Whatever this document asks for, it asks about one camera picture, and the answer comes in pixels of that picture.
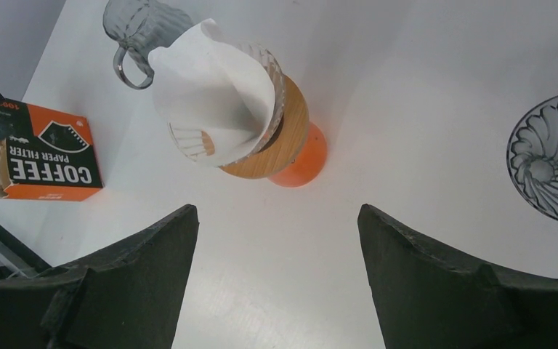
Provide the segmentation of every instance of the paper filter box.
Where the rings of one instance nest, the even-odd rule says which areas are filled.
[[[6,98],[0,118],[14,130],[0,142],[0,198],[82,201],[103,188],[86,118]]]

